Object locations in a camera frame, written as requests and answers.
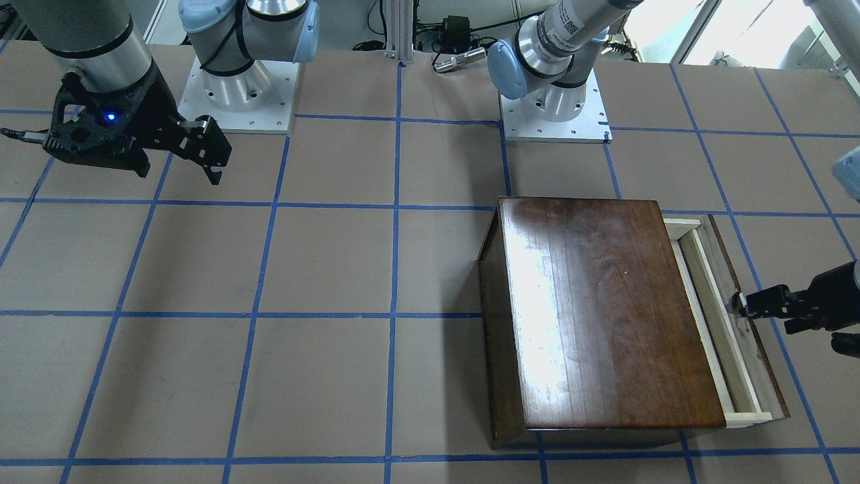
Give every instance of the metal connector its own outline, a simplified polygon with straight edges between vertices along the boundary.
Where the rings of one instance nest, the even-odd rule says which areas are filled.
[[[455,71],[465,65],[487,58],[487,49],[478,47],[468,52],[459,53],[448,60],[433,64],[433,70],[438,74]]]

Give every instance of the light blue cover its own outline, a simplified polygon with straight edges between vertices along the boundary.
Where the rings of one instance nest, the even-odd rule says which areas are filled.
[[[302,33],[296,44],[296,54],[293,62],[311,62],[316,57],[316,45],[320,39],[319,28],[319,5],[312,1],[308,4],[307,14],[304,16]]]
[[[832,172],[848,195],[860,202],[860,146],[837,161]]]
[[[237,0],[180,0],[179,18],[182,28],[197,34],[215,25],[233,12]]]
[[[528,94],[523,66],[507,40],[494,42],[487,53],[489,76],[499,92],[508,99]]]

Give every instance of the white mounting plate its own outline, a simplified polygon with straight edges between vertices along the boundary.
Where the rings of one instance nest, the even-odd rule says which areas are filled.
[[[224,111],[209,101],[203,89],[200,60],[194,59],[179,102],[179,114],[193,120],[210,115],[225,133],[289,134],[293,102],[298,87],[298,64],[263,60],[276,91],[266,104],[252,111]]]
[[[546,121],[524,109],[524,99],[501,100],[501,117],[505,122],[505,139],[509,141],[546,141],[554,143],[603,143],[612,140],[603,97],[594,70],[588,75],[588,97],[582,112],[571,121]]]

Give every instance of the gray floor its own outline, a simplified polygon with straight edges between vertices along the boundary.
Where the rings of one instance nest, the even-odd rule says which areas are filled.
[[[152,50],[181,92],[191,48]],[[0,481],[860,481],[860,363],[767,321],[789,419],[489,450],[474,261],[495,197],[714,214],[748,291],[860,248],[829,174],[860,143],[839,81],[676,69],[599,64],[610,145],[505,145],[481,65],[322,52],[293,136],[231,135],[217,188],[163,152],[141,180],[1,139]],[[46,127],[59,76],[38,44],[0,47],[0,124]]]

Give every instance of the brown wooden cabinet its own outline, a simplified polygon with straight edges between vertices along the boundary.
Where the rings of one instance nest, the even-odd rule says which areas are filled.
[[[712,220],[656,202],[501,198],[479,257],[493,447],[588,447],[788,415]]]

